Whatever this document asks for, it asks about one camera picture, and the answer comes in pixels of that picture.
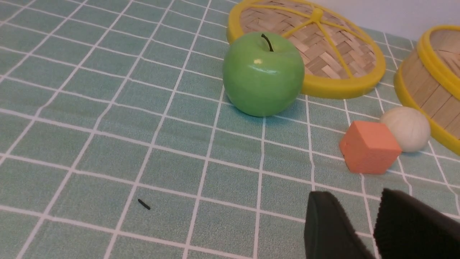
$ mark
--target black stick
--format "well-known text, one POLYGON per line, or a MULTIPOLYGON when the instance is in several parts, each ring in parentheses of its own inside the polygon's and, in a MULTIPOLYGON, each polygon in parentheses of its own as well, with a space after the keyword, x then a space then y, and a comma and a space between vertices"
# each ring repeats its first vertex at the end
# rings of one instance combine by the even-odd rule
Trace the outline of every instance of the black stick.
POLYGON ((268 46, 270 47, 270 51, 273 52, 273 48, 271 47, 271 43, 268 40, 267 36, 265 36, 265 34, 262 33, 262 38, 264 38, 268 42, 268 46))
POLYGON ((145 204, 145 202, 141 201, 141 199, 138 199, 138 202, 142 204, 142 206, 144 206, 146 209, 150 210, 150 206, 145 204))

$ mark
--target yellow rim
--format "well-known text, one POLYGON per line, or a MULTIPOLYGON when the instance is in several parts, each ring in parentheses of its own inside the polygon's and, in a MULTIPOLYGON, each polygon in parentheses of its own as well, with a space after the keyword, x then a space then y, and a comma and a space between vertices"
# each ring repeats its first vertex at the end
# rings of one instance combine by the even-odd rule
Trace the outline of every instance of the yellow rim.
POLYGON ((455 98, 460 100, 460 78, 458 78, 438 57, 431 46, 431 33, 437 30, 459 30, 460 26, 439 25, 426 31, 419 43, 417 52, 420 60, 436 81, 438 81, 455 98))
MULTIPOLYGON (((241 12, 244 9, 250 6, 253 6, 255 3, 259 1, 261 0, 244 0, 241 3, 235 5, 233 9, 230 11, 229 24, 227 27, 227 40, 229 44, 233 43, 236 39, 244 35, 244 32, 240 26, 241 12)), ((343 26, 332 24, 326 21, 316 20, 316 18, 314 17, 314 14, 312 15, 310 19, 312 23, 319 24, 321 22, 322 24, 335 26, 363 40, 364 42, 366 42, 372 47, 374 54, 376 56, 376 61, 377 61, 375 68, 369 74, 363 77, 359 77, 359 78, 355 78, 351 76, 348 79, 331 79, 331 78, 317 77, 317 76, 305 74, 304 84, 302 87, 302 93, 306 95, 310 95, 310 96, 320 97, 320 98, 350 99, 350 98, 356 98, 356 97, 362 96, 372 91, 372 89, 377 85, 377 83, 380 81, 380 79, 385 74, 386 67, 385 67, 385 58, 384 58, 382 51, 380 50, 379 46, 370 38, 370 36, 368 36, 361 28, 354 26, 354 24, 351 21, 345 19, 341 15, 327 8, 315 5, 313 3, 310 3, 304 0, 291 0, 291 1, 309 4, 312 7, 329 12, 330 14, 333 14, 334 16, 344 20, 348 24, 353 25, 353 28, 356 29, 361 35, 343 26)), ((297 13, 297 11, 295 10, 291 10, 289 8, 284 8, 284 7, 278 7, 278 6, 273 6, 272 9, 282 9, 288 12, 297 13)), ((309 18, 309 16, 306 14, 300 14, 300 15, 306 18, 309 18)), ((339 55, 338 57, 342 63, 343 60, 342 60, 341 55, 339 55)), ((344 66, 344 69, 347 71, 347 74, 350 74, 350 71, 347 66, 344 66)))
POLYGON ((433 121, 428 116, 428 114, 426 114, 410 96, 404 84, 404 80, 402 78, 403 76, 401 71, 403 70, 403 67, 404 61, 401 63, 394 78, 395 91, 399 101, 402 105, 417 109, 419 112, 425 115, 431 126, 431 136, 455 154, 460 155, 460 140, 456 139, 453 135, 449 134, 446 130, 441 128, 435 121, 433 121))

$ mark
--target cream ball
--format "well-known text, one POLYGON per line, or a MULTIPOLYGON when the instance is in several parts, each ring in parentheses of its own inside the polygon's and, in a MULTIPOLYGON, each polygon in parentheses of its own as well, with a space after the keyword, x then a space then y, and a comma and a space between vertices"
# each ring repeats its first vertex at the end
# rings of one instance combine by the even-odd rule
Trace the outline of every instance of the cream ball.
POLYGON ((413 108, 393 108, 382 115, 380 122, 388 127, 403 152, 417 152, 430 140, 431 127, 428 119, 413 108))

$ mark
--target table surface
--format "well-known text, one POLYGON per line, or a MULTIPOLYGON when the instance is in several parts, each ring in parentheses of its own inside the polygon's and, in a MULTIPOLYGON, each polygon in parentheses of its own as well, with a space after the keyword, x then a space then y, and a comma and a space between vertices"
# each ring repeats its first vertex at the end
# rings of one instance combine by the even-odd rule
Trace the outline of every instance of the table surface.
POLYGON ((312 190, 373 253, 383 187, 460 221, 460 158, 437 141, 381 176, 351 174, 338 148, 400 105, 415 42, 367 30, 387 63, 375 91, 253 118, 222 87, 234 4, 0 0, 0 258, 302 259, 312 190))

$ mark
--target orange foam block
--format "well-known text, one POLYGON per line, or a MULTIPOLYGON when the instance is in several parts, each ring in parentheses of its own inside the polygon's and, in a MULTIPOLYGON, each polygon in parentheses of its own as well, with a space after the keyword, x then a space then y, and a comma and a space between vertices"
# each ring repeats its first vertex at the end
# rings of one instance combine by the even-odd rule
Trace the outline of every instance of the orange foam block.
POLYGON ((393 134, 385 124, 354 121, 339 144, 352 173, 384 174, 401 154, 393 134))

